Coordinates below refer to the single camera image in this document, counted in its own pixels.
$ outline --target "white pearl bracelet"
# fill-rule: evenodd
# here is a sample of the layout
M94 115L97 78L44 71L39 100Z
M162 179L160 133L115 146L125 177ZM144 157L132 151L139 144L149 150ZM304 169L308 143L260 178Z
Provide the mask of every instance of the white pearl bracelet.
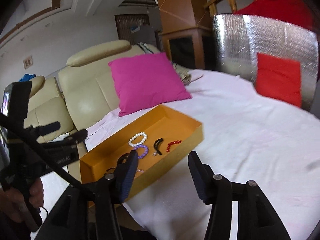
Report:
M132 141L135 140L137 137L139 137L139 136L141 136L141 135L143 135L143 139L141 140L141 142L133 144ZM143 143L146 141L147 138L148 138L148 136L146 135L145 132L137 133L135 136L133 136L133 137L129 140L129 145L130 145L131 147L136 147L136 146L138 146L138 145L143 144Z

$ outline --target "cardboard box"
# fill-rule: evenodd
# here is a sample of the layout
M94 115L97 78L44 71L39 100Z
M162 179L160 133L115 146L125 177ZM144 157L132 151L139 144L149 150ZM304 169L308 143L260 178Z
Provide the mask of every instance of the cardboard box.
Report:
M97 181L107 169L116 167L118 158L132 150L128 145L129 139L139 132L148 135L144 145L149 147L149 153L139 160L138 168L144 172L136 173L129 198L167 173L203 140L200 122L167 106L159 105L80 158L82 183ZM142 138L137 138L133 143L139 142ZM162 155L153 156L153 144L159 138L164 139L159 147ZM183 142L172 145L167 153L168 143L177 140ZM139 155L143 151L143 148L137 150Z

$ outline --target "black hair clip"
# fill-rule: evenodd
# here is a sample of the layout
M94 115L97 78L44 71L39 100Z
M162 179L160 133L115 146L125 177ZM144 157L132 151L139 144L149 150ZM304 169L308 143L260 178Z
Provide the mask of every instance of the black hair clip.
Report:
M163 141L164 141L163 138L160 138L155 141L155 143L153 144L153 147L156 150L156 152L153 154L153 156L156 156L157 154L162 155L162 153L158 150L158 147L159 147L160 143L162 143Z

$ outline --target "pink pillow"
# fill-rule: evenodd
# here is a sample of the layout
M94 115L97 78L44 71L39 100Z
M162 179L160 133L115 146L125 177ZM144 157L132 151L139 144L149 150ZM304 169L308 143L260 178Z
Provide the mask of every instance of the pink pillow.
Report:
M120 99L119 116L191 98L164 53L123 57L109 66Z

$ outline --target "silver foil panel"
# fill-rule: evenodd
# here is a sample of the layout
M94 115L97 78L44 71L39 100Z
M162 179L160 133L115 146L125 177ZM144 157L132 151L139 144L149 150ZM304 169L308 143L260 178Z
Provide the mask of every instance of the silver foil panel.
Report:
M217 39L217 70L255 83L257 53L300 62L302 108L310 110L318 75L318 40L315 33L271 18L221 14L213 18Z

